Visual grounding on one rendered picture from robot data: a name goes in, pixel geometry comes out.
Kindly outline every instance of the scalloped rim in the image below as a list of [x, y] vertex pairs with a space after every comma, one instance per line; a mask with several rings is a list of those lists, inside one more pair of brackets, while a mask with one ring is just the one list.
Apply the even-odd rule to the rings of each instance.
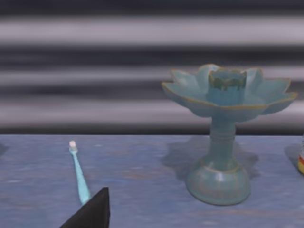
[[[213, 66], [217, 66], [219, 67], [218, 65], [215, 65], [215, 64], [205, 64], [205, 65], [202, 65], [201, 67], [199, 67], [197, 73], [203, 68], [203, 67], [206, 67], [206, 66], [209, 66], [209, 65], [213, 65]], [[219, 69], [225, 69], [225, 70], [228, 70], [227, 68], [225, 67], [219, 67]], [[214, 103], [210, 103], [210, 102], [205, 102], [205, 101], [200, 101], [200, 100], [197, 100], [197, 99], [193, 99], [193, 98], [189, 98], [189, 97], [184, 97], [184, 96], [181, 96], [175, 92], [173, 92], [171, 89], [169, 89], [166, 84], [174, 84], [174, 83], [177, 83], [180, 85], [180, 83], [178, 83], [178, 80], [176, 80], [176, 77], [174, 76], [174, 72], [181, 72], [181, 73], [186, 73], [187, 75], [191, 75], [191, 76], [195, 76], [194, 74], [192, 73], [189, 73], [187, 71], [182, 71], [182, 70], [178, 70], [178, 69], [172, 69], [170, 71], [171, 73], [171, 77], [172, 79], [174, 80], [174, 82], [162, 82], [161, 83], [161, 86], [163, 87], [163, 89], [166, 89], [167, 91], [169, 91], [170, 93], [180, 97], [181, 99], [183, 100], [186, 100], [186, 101], [189, 101], [189, 102], [193, 102], [193, 103], [198, 103], [198, 104], [203, 104], [203, 105], [206, 105], [206, 106], [212, 106], [212, 107], [216, 107], [216, 108], [222, 108], [222, 109], [266, 109], [268, 108], [269, 106], [271, 105], [274, 105], [274, 104], [278, 104], [278, 103], [283, 103], [283, 102], [286, 102], [286, 101], [291, 101], [291, 100], [295, 100], [298, 96], [298, 93], [296, 92], [290, 92], [290, 93], [286, 93], [287, 89], [289, 88], [290, 84], [291, 84], [291, 79], [290, 78], [269, 78], [269, 79], [266, 79], [264, 78], [263, 76], [263, 71], [262, 69], [258, 68], [258, 67], [255, 67], [255, 68], [250, 68], [250, 69], [256, 69], [258, 71], [260, 71], [261, 73], [261, 76], [262, 76], [262, 79], [263, 80], [285, 80], [285, 81], [288, 81], [288, 86], [286, 86], [285, 90], [284, 90], [284, 94], [286, 95], [289, 95], [289, 98], [284, 98], [284, 99], [281, 99], [281, 100], [278, 100], [278, 101], [275, 101], [275, 102], [272, 102], [272, 103], [269, 103], [269, 104], [265, 104], [265, 105], [236, 105], [236, 106], [219, 106], [219, 105], [216, 105]]]

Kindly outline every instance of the yellow and red label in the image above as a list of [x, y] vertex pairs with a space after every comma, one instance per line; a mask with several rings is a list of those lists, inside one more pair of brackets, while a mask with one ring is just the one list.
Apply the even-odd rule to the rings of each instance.
[[302, 174], [304, 174], [304, 158], [301, 155], [298, 160], [298, 169]]

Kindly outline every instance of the blurred background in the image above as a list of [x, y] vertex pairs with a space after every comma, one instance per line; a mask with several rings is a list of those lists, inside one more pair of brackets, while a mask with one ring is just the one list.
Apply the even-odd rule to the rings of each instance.
[[0, 133], [208, 133], [160, 87], [207, 63], [299, 93], [238, 134], [303, 134], [304, 1], [1, 0]]

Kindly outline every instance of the table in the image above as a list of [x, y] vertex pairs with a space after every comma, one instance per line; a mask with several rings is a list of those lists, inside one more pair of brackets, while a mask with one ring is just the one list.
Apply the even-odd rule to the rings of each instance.
[[251, 177], [242, 204], [207, 205], [186, 190], [207, 136], [2, 135], [0, 227], [58, 228], [80, 207], [68, 142], [93, 194], [109, 187], [111, 228], [302, 228], [300, 136], [238, 136], [235, 154]]

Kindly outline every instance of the lotus-shaped candle holder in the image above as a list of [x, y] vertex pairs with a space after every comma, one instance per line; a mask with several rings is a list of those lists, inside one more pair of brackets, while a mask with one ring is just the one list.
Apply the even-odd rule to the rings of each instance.
[[213, 205], [233, 205], [250, 195], [246, 170], [233, 157], [236, 122], [287, 108], [297, 93], [286, 93], [290, 79], [264, 79], [262, 71], [228, 70], [203, 65], [195, 74], [172, 70], [173, 83], [161, 85], [166, 95], [200, 117], [211, 117], [210, 145], [189, 172], [188, 191]]

